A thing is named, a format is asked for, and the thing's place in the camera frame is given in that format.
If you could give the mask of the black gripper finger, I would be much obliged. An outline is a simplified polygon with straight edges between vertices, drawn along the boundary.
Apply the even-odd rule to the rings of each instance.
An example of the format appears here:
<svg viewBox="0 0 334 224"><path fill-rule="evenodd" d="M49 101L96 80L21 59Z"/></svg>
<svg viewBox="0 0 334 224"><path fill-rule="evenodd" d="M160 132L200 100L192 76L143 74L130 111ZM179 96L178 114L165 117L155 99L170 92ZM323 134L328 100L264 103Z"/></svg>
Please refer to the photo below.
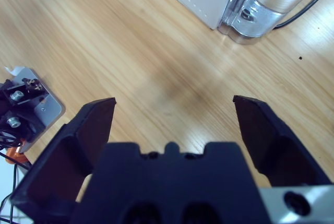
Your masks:
<svg viewBox="0 0 334 224"><path fill-rule="evenodd" d="M233 97L242 140L257 171L271 186L330 185L303 143L265 102Z"/></svg>
<svg viewBox="0 0 334 224"><path fill-rule="evenodd" d="M115 98L85 104L38 156L10 197L33 223L69 223L85 178L109 140Z"/></svg>

